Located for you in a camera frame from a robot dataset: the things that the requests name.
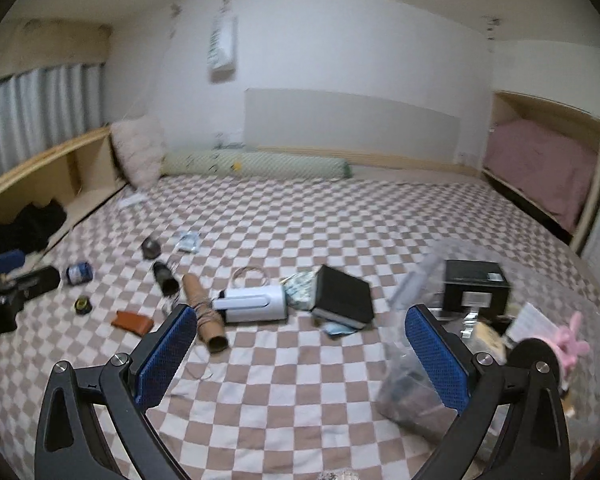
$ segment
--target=cardboard tube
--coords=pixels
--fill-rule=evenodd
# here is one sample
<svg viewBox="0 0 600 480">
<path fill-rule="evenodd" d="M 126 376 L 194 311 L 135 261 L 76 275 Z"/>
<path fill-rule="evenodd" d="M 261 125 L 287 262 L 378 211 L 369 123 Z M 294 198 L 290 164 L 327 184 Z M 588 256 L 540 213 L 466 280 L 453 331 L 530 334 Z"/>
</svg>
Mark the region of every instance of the cardboard tube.
<svg viewBox="0 0 600 480">
<path fill-rule="evenodd" d="M 224 333 L 224 322 L 215 310 L 209 307 L 209 294 L 195 274 L 185 274 L 182 288 L 190 306 L 198 316 L 198 334 L 211 354 L 221 352 L 229 346 Z"/>
</svg>

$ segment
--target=white wall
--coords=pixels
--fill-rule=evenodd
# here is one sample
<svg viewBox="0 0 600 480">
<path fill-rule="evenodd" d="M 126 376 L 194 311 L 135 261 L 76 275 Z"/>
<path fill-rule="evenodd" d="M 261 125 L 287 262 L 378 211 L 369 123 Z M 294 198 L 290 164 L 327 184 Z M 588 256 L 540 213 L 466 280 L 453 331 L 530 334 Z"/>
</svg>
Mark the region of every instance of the white wall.
<svg viewBox="0 0 600 480">
<path fill-rule="evenodd" d="M 600 48 L 558 41 L 497 41 L 493 87 L 571 105 L 600 117 Z"/>
<path fill-rule="evenodd" d="M 156 115 L 172 148 L 208 146 L 215 132 L 243 128 L 247 88 L 347 92 L 458 117 L 458 150 L 480 157 L 492 56 L 478 32 L 393 0 L 232 0 L 238 67 L 233 80 L 213 84 L 206 52 L 221 3 L 185 0 L 173 20 L 162 9 L 114 25 L 109 121 L 137 101 L 128 116 Z"/>
</svg>

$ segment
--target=silver bolt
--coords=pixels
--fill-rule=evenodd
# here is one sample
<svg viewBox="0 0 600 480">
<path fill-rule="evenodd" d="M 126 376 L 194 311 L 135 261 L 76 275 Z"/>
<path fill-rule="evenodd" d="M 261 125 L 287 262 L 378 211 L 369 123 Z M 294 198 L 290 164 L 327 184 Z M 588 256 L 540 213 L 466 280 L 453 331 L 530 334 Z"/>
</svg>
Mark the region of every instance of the silver bolt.
<svg viewBox="0 0 600 480">
<path fill-rule="evenodd" d="M 480 352 L 475 358 L 482 366 L 491 366 L 493 364 L 493 357 L 487 354 L 487 352 Z"/>
<path fill-rule="evenodd" d="M 126 365 L 126 363 L 129 361 L 129 356 L 125 353 L 119 353 L 119 354 L 115 354 L 112 358 L 111 358 L 111 364 L 114 366 L 123 366 Z"/>
<path fill-rule="evenodd" d="M 549 368 L 549 365 L 544 361 L 538 361 L 536 363 L 536 370 L 538 370 L 541 374 L 547 374 L 551 368 Z"/>
<path fill-rule="evenodd" d="M 56 374 L 61 374 L 69 367 L 69 363 L 67 361 L 58 361 L 54 364 L 54 372 Z"/>
</svg>

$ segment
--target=pink bedding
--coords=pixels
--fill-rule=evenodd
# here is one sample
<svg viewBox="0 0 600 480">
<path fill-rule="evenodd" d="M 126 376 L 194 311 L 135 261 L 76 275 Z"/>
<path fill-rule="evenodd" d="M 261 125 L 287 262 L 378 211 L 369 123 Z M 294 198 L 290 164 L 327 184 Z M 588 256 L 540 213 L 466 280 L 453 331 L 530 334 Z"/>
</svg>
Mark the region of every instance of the pink bedding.
<svg viewBox="0 0 600 480">
<path fill-rule="evenodd" d="M 520 119 L 496 127 L 489 138 L 484 167 L 573 233 L 589 193 L 596 157 L 576 140 Z"/>
</svg>

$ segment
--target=transparent plastic sheet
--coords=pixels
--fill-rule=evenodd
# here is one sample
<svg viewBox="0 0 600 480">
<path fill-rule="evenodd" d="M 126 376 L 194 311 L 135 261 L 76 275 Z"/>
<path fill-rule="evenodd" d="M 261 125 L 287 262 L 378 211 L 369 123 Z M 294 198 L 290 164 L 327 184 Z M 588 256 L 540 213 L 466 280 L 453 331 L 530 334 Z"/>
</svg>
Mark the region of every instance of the transparent plastic sheet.
<svg viewBox="0 0 600 480">
<path fill-rule="evenodd" d="M 557 325 L 568 324 L 576 310 L 582 313 L 580 337 L 590 343 L 592 351 L 580 358 L 571 377 L 575 416 L 567 419 L 567 426 L 572 452 L 581 441 L 589 441 L 591 447 L 599 443 L 600 313 L 596 307 L 537 271 L 470 242 L 447 238 L 436 242 L 431 249 L 390 300 L 392 322 L 386 345 L 388 365 L 376 399 L 379 412 L 433 442 L 444 437 L 456 418 L 456 411 L 446 408 L 440 401 L 404 334 L 404 317 L 407 309 L 417 303 L 427 305 L 435 313 L 442 298 L 446 260 L 484 260 L 498 262 L 502 267 L 512 285 L 509 303 L 522 306 L 529 301 Z M 459 333 L 462 321 L 452 322 L 445 328 Z M 506 406 L 498 408 L 478 458 L 487 460 L 490 456 L 506 412 Z M 580 465 L 574 462 L 571 461 L 572 468 Z"/>
</svg>

